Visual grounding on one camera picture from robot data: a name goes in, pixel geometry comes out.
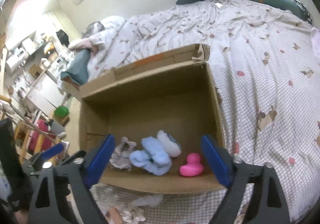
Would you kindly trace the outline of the grey trash bin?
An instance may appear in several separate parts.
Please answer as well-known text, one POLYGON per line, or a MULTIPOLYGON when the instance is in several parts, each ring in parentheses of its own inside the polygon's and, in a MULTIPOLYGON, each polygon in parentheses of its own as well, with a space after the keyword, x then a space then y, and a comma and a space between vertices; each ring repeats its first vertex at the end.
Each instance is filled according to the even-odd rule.
POLYGON ((48 130, 50 133, 55 134, 56 136, 61 136, 65 134, 64 127, 60 123, 58 123, 55 119, 49 120, 48 130))

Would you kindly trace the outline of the grey white fluffy sock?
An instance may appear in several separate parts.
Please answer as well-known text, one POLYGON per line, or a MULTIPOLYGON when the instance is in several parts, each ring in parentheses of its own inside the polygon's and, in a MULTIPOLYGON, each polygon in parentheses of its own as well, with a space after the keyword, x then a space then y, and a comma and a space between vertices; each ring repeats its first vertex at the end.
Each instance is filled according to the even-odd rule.
POLYGON ((157 132, 157 139, 170 157, 177 158, 182 153, 180 144, 164 130, 157 132))

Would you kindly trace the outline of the yellow wooden chair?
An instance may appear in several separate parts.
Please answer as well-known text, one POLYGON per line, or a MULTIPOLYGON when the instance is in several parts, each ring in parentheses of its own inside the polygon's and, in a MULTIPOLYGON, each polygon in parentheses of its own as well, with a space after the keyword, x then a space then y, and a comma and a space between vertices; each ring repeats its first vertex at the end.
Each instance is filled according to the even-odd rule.
POLYGON ((50 136, 44 136, 39 132, 36 133, 38 134, 38 137, 35 139, 35 144, 29 149, 33 140, 33 130, 25 123, 17 123, 14 130, 14 141, 20 164, 23 164, 24 161, 30 159, 32 155, 45 151, 61 142, 59 136, 51 138, 50 136))

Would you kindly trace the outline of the open brown cardboard box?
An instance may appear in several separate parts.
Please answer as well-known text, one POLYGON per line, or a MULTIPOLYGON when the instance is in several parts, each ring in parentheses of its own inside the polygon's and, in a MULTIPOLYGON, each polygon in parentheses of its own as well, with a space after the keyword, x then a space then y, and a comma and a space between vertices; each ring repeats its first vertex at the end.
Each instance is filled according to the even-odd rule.
POLYGON ((221 189, 208 165, 196 177, 183 177, 179 168, 187 155, 201 153, 201 137, 225 139, 220 107, 209 67, 210 47, 193 44, 112 69, 80 87, 80 149, 90 151, 106 135, 140 143, 159 130, 182 148, 163 176, 146 170, 118 170, 108 165, 101 183, 132 191, 160 194, 199 193, 221 189))

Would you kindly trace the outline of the pink rubber duck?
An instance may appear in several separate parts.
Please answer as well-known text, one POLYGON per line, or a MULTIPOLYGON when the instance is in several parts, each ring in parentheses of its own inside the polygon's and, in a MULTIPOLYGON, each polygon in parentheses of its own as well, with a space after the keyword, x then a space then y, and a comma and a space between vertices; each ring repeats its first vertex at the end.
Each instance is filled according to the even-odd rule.
POLYGON ((194 177, 201 175, 204 171, 204 166, 201 163, 201 156, 198 153, 190 153, 186 158, 186 164, 182 165, 179 172, 185 177, 194 177))

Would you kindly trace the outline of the beige sock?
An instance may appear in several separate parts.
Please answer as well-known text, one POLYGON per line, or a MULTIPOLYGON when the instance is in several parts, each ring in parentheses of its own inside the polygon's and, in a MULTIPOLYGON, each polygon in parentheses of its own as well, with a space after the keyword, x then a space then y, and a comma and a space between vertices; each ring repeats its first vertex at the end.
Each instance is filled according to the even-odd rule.
POLYGON ((105 219, 110 224, 123 224, 123 219, 116 208, 111 207, 105 214, 105 219))

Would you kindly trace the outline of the floral patterned scrunchie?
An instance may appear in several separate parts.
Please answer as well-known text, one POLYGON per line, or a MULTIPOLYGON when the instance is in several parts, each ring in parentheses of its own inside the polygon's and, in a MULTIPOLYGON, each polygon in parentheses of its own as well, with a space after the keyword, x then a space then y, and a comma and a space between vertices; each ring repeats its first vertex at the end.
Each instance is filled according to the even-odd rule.
POLYGON ((115 147, 111 156, 111 165, 120 170, 131 169, 130 155, 135 151, 136 146, 136 142, 130 141, 127 137, 122 137, 121 143, 115 147))

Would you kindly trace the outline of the pile of clothes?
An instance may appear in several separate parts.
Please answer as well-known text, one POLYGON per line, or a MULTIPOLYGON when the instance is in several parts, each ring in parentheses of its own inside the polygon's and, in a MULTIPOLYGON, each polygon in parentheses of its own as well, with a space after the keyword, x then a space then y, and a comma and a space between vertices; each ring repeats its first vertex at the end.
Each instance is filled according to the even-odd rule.
POLYGON ((77 87, 99 77, 107 68, 108 53, 126 19, 117 15, 90 23, 82 38, 72 41, 68 50, 75 54, 69 67, 60 73, 60 79, 77 87))

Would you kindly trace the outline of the light blue fluffy sock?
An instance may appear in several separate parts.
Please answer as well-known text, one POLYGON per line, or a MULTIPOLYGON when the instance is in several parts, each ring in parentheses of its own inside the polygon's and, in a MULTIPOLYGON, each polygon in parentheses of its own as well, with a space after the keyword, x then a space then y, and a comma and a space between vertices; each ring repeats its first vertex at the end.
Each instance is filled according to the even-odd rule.
POLYGON ((160 141, 150 136, 143 138, 141 144, 142 150, 136 150, 129 155, 130 162, 153 175, 166 174, 172 166, 172 160, 160 141))

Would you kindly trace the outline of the white kitchen cabinet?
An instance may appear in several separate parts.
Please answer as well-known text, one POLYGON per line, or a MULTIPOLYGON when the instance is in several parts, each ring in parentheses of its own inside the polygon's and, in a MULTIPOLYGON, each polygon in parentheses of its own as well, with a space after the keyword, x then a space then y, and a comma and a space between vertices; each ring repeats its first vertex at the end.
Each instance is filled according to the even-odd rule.
POLYGON ((57 83, 44 73, 27 92, 23 105, 31 112, 38 109, 46 116, 50 116, 56 108, 63 104, 65 96, 65 91, 60 91, 57 83))

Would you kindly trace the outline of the pink white clothing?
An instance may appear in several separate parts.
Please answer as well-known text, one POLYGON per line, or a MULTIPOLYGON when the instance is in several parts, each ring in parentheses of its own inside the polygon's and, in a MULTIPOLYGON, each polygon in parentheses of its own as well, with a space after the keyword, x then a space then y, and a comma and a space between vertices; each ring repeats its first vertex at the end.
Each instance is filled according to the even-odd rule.
POLYGON ((311 43, 315 56, 320 58, 320 30, 315 27, 311 30, 311 43))

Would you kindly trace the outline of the teal rolled mat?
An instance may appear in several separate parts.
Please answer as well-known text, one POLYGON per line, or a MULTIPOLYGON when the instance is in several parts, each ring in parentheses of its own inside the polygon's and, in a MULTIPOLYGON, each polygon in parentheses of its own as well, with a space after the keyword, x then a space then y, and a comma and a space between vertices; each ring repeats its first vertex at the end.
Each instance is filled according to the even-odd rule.
POLYGON ((249 0, 266 4, 274 8, 278 8, 284 11, 291 11, 295 16, 307 21, 310 25, 313 24, 310 13, 306 6, 297 0, 249 0))

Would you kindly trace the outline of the checkered patterned bed cover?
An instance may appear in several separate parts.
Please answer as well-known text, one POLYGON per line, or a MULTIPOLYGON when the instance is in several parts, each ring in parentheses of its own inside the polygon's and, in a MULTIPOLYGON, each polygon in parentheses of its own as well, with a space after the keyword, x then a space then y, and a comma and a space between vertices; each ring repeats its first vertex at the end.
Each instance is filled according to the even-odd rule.
MULTIPOLYGON (((184 46, 208 45, 225 139, 221 147, 248 164, 270 162, 290 222, 300 223, 319 199, 319 58, 312 28, 290 11, 248 0, 177 5, 126 19, 99 76, 184 46)), ((110 207, 122 212, 146 192, 100 183, 93 193, 103 212, 110 207)), ((225 193, 221 186, 163 194, 159 206, 145 210, 144 222, 207 223, 225 193)))

